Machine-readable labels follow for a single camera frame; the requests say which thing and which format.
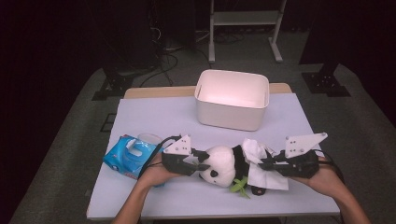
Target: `panda plush toy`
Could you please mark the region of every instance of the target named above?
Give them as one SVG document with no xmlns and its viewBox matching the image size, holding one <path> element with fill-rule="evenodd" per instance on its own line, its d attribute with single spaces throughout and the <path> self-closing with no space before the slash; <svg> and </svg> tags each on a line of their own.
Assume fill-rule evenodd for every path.
<svg viewBox="0 0 396 224">
<path fill-rule="evenodd" d="M 200 155 L 198 161 L 201 164 L 210 165 L 208 169 L 201 171 L 199 174 L 203 180 L 224 188 L 233 185 L 231 187 L 232 191 L 241 190 L 241 193 L 245 194 L 245 188 L 248 186 L 249 164 L 245 162 L 241 146 L 233 148 L 212 147 L 206 151 L 206 154 Z M 250 186 L 250 189 L 254 195 L 265 193 L 263 188 Z"/>
</svg>

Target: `white storage bin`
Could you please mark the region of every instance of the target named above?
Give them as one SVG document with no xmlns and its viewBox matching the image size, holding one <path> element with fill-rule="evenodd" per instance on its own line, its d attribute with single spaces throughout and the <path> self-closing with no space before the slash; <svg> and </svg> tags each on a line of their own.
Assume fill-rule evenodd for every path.
<svg viewBox="0 0 396 224">
<path fill-rule="evenodd" d="M 269 82 L 262 75 L 205 70 L 194 96 L 201 123 L 256 131 L 269 104 Z"/>
</svg>

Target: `panda face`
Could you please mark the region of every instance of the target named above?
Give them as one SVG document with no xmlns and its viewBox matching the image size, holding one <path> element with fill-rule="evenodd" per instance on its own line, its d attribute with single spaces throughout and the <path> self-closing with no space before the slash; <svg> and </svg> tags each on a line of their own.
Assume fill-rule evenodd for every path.
<svg viewBox="0 0 396 224">
<path fill-rule="evenodd" d="M 200 172 L 200 177 L 206 182 L 215 184 L 224 188 L 229 187 L 235 178 L 235 157 L 233 150 L 229 147 L 212 147 L 206 151 L 209 158 L 201 164 L 210 165 L 210 167 Z"/>
</svg>

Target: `white cloth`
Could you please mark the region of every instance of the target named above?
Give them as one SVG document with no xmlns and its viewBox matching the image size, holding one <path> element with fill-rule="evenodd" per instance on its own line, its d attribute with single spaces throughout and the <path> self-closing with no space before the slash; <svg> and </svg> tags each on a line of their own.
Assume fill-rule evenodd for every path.
<svg viewBox="0 0 396 224">
<path fill-rule="evenodd" d="M 266 145 L 246 138 L 242 144 L 245 161 L 249 164 L 247 183 L 264 189 L 289 189 L 288 179 L 277 171 L 264 171 L 258 164 L 267 158 Z"/>
</svg>

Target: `rack leg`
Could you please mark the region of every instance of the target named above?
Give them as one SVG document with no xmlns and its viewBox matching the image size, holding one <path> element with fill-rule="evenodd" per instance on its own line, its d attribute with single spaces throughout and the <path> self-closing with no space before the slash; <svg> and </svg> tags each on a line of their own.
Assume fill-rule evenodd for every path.
<svg viewBox="0 0 396 224">
<path fill-rule="evenodd" d="M 212 0 L 210 3 L 210 28 L 209 28 L 209 62 L 215 62 L 215 43 L 213 36 L 215 32 L 215 1 Z"/>
<path fill-rule="evenodd" d="M 268 38 L 277 63 L 283 62 L 282 56 L 280 55 L 279 49 L 276 44 L 276 40 L 277 40 L 277 35 L 279 34 L 280 24 L 282 23 L 286 2 L 287 0 L 282 0 L 282 3 L 280 4 L 280 8 L 279 8 L 279 13 L 277 14 L 274 35 Z"/>
</svg>

